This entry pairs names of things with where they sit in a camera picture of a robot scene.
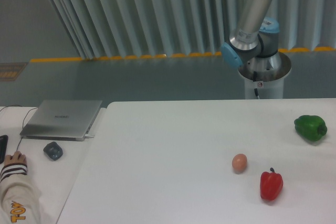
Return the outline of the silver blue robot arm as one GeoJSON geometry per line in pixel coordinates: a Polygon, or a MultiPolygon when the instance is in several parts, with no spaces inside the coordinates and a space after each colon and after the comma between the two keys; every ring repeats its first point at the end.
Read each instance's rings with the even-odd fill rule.
{"type": "Polygon", "coordinates": [[[335,48],[335,0],[244,0],[236,27],[221,45],[224,61],[239,68],[278,48],[335,48]]]}

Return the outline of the cream striped sleeve forearm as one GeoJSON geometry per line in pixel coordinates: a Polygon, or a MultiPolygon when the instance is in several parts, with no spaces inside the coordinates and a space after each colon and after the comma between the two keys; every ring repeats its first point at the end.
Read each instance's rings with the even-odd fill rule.
{"type": "Polygon", "coordinates": [[[39,195],[26,164],[5,165],[1,171],[1,223],[41,223],[39,195]]]}

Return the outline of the person's hand on mouse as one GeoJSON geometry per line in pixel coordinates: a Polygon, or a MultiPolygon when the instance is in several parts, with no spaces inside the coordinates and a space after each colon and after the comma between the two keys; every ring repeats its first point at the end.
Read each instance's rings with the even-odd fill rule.
{"type": "Polygon", "coordinates": [[[27,166],[26,155],[22,154],[20,151],[16,151],[13,155],[6,155],[4,159],[4,165],[25,165],[27,166]]]}

